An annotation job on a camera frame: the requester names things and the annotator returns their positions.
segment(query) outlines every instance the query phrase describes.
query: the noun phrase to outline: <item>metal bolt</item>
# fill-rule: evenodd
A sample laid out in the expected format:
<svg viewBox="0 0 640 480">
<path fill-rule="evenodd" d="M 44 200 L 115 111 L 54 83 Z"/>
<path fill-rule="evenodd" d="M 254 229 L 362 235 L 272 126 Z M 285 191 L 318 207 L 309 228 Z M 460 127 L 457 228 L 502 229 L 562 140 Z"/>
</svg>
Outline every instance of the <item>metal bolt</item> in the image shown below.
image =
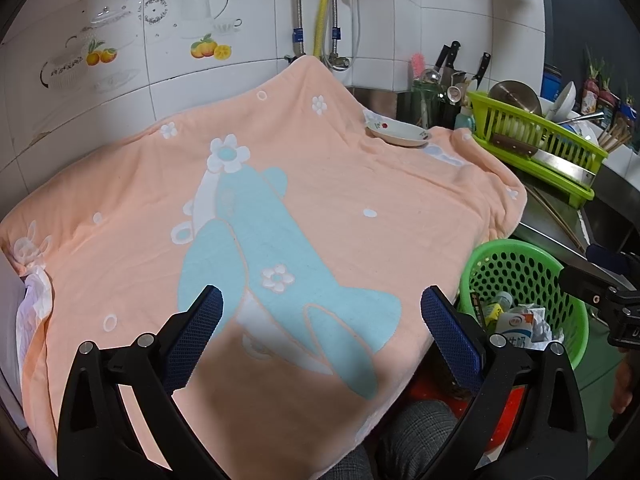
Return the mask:
<svg viewBox="0 0 640 480">
<path fill-rule="evenodd" d="M 151 346 L 156 339 L 151 334 L 143 334 L 138 338 L 138 346 L 146 348 Z"/>
<path fill-rule="evenodd" d="M 83 355 L 87 355 L 93 349 L 94 349 L 94 344 L 91 341 L 85 341 L 84 343 L 81 343 L 80 346 L 78 347 L 78 351 Z"/>
<path fill-rule="evenodd" d="M 489 343 L 491 343 L 494 346 L 497 346 L 498 348 L 502 348 L 507 344 L 507 340 L 504 338 L 502 334 L 491 334 L 491 337 L 489 338 Z"/>
<path fill-rule="evenodd" d="M 549 348 L 551 348 L 551 351 L 556 355 L 562 355 L 564 353 L 562 345 L 555 341 L 549 345 Z"/>
</svg>

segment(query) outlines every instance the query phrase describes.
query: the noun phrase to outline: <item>green dish rack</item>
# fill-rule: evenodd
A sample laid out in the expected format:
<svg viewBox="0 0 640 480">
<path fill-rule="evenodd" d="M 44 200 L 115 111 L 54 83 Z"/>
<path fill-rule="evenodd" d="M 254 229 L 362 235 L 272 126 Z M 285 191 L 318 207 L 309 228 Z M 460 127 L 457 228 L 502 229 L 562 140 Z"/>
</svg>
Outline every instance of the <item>green dish rack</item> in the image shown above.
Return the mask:
<svg viewBox="0 0 640 480">
<path fill-rule="evenodd" d="M 484 149 L 500 160 L 567 193 L 569 204 L 573 207 L 578 208 L 585 201 L 593 199 L 594 193 L 590 186 L 577 184 L 527 156 L 501 149 L 492 144 L 491 138 L 493 134 L 501 134 L 526 142 L 577 164 L 591 173 L 598 173 L 607 152 L 562 126 L 491 99 L 484 92 L 468 92 L 466 95 L 471 101 L 476 118 L 474 135 Z"/>
<path fill-rule="evenodd" d="M 546 308 L 546 322 L 562 327 L 564 347 L 575 370 L 589 341 L 589 318 L 583 301 L 560 290 L 562 264 L 551 254 L 520 240 L 493 240 L 477 247 L 460 278 L 458 310 L 474 319 L 470 292 L 489 301 L 507 291 L 518 304 L 535 303 Z"/>
</svg>

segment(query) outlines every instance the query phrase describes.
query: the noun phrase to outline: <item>blanket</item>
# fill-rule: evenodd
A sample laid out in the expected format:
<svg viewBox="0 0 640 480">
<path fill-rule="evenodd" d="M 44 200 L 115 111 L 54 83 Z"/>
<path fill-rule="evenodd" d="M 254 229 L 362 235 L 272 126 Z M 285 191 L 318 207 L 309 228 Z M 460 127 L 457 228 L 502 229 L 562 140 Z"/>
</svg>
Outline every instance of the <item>blanket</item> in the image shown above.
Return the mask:
<svg viewBox="0 0 640 480">
<path fill-rule="evenodd" d="M 362 106 L 313 57 L 97 150 L 0 224 L 18 273 L 44 269 L 52 290 L 22 363 L 43 457 L 55 468 L 78 345 L 127 346 L 212 284 L 223 317 L 175 402 L 234 480 L 318 478 L 430 346 L 422 291 L 453 299 L 471 251 L 507 237 L 525 202 L 468 130 L 434 128 L 424 149 L 367 134 Z"/>
</svg>

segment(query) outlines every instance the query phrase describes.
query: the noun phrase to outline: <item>gray plaid pants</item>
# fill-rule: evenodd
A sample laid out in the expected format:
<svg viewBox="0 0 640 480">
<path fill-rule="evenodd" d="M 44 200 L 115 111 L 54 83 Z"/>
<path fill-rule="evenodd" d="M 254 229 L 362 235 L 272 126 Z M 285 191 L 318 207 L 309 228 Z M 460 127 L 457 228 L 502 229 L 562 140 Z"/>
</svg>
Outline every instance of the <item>gray plaid pants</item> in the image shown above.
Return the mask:
<svg viewBox="0 0 640 480">
<path fill-rule="evenodd" d="M 422 400 L 409 405 L 389 424 L 380 439 L 376 451 L 380 478 L 420 478 L 456 423 L 456 417 L 440 400 Z M 319 480 L 373 480 L 364 447 L 360 445 L 351 451 Z"/>
</svg>

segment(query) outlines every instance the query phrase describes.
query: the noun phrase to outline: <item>wooden knife handle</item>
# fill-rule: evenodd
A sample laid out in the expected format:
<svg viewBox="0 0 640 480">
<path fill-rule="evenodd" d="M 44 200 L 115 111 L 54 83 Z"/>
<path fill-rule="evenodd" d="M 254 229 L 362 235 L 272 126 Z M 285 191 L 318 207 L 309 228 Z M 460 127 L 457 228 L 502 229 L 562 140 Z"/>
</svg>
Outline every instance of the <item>wooden knife handle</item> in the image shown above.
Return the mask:
<svg viewBox="0 0 640 480">
<path fill-rule="evenodd" d="M 492 134 L 490 142 L 499 148 L 519 155 L 532 156 L 538 150 L 531 144 L 527 144 L 521 140 L 511 139 L 511 137 L 507 137 L 506 135 Z"/>
</svg>

